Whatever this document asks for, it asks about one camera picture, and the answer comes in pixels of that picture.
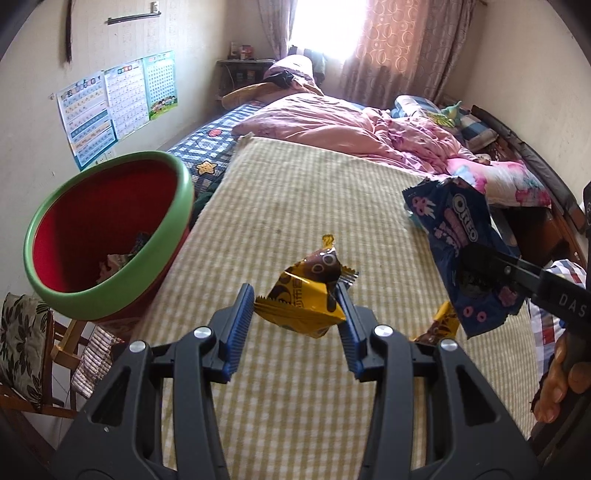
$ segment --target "pink pillowcase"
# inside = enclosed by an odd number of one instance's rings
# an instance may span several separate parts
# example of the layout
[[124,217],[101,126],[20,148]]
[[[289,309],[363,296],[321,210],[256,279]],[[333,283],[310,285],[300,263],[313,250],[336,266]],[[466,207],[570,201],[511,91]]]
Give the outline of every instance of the pink pillowcase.
[[447,171],[461,177],[488,203],[506,207],[549,207],[550,195],[540,181],[521,163],[491,161],[490,165],[451,158]]

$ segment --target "metal screw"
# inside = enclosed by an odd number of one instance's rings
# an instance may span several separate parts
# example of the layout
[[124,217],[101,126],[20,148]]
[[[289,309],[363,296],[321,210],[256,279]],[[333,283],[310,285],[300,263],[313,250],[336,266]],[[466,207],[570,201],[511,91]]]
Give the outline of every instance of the metal screw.
[[450,338],[444,338],[441,342],[439,342],[439,345],[448,352],[453,352],[457,349],[456,341]]
[[146,344],[142,342],[142,340],[136,340],[135,342],[132,342],[129,346],[129,351],[133,353],[140,353],[145,348]]
[[193,331],[195,338],[207,338],[212,334],[212,330],[209,327],[199,327]]
[[390,325],[378,325],[374,328],[374,333],[379,337],[389,337],[394,333],[394,329]]

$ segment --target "black cord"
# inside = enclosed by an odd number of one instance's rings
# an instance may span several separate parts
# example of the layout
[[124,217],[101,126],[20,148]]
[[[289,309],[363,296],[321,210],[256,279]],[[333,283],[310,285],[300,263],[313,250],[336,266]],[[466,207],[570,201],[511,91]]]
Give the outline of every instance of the black cord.
[[72,63],[72,6],[73,0],[68,0],[66,14],[66,61]]

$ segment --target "educational poster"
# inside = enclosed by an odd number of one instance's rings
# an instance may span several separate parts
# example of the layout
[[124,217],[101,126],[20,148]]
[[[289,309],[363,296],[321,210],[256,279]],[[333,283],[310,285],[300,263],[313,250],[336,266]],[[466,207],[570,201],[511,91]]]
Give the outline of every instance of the educational poster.
[[61,119],[78,168],[84,170],[117,142],[102,72],[57,94]]
[[105,83],[117,140],[123,140],[150,121],[142,61],[106,70]]
[[150,120],[178,105],[174,52],[143,58]]

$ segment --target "curtain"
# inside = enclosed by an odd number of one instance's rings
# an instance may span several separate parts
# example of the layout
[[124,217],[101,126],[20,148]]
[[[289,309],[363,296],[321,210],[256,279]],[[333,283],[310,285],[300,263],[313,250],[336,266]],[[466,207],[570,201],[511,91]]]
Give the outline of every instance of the curtain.
[[426,0],[368,0],[357,49],[343,66],[341,86],[347,100],[385,109],[409,88],[426,15]]
[[357,49],[343,66],[343,97],[382,109],[404,93],[436,100],[464,45],[475,3],[368,0]]
[[466,42],[476,0],[430,0],[410,93],[437,102]]
[[258,0],[262,27],[277,60],[287,56],[297,0]]

